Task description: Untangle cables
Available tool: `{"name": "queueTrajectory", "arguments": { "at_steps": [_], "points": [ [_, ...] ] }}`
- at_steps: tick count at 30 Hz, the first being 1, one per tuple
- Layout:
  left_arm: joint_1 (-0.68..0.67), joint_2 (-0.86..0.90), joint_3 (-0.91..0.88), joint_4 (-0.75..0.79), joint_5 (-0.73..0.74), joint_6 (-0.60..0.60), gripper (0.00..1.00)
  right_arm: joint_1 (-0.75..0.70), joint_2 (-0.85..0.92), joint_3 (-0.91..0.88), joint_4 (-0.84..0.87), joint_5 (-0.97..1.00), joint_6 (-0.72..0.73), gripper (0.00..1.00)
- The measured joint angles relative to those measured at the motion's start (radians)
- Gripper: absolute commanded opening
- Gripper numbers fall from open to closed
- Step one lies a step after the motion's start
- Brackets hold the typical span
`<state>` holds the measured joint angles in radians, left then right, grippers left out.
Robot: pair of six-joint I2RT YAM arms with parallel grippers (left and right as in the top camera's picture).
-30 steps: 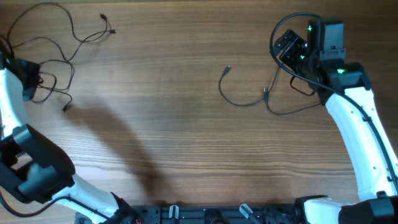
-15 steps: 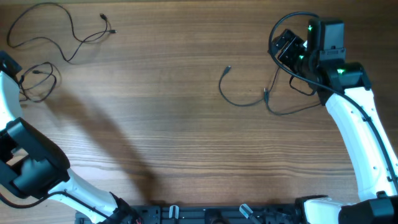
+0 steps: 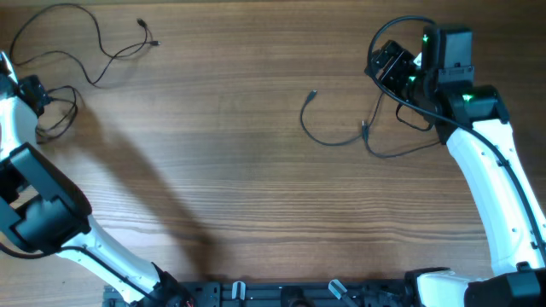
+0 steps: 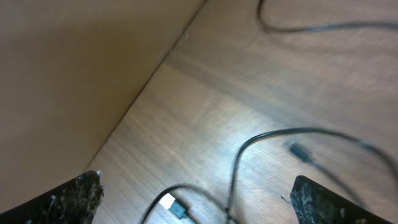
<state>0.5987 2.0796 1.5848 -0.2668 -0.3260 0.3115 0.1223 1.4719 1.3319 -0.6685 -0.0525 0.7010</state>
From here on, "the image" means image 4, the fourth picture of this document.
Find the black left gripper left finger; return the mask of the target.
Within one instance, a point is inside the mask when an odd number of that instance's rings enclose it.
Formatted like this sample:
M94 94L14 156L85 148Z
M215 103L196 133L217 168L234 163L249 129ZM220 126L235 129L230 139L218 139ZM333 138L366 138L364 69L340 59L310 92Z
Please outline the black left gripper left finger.
M90 170L19 206L1 213L1 223L91 223L104 187Z

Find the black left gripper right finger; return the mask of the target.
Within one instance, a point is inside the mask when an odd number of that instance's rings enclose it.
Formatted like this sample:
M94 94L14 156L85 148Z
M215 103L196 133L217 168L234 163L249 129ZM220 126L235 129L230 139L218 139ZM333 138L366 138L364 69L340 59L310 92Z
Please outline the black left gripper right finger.
M290 202L300 224L392 224L304 175L296 177Z

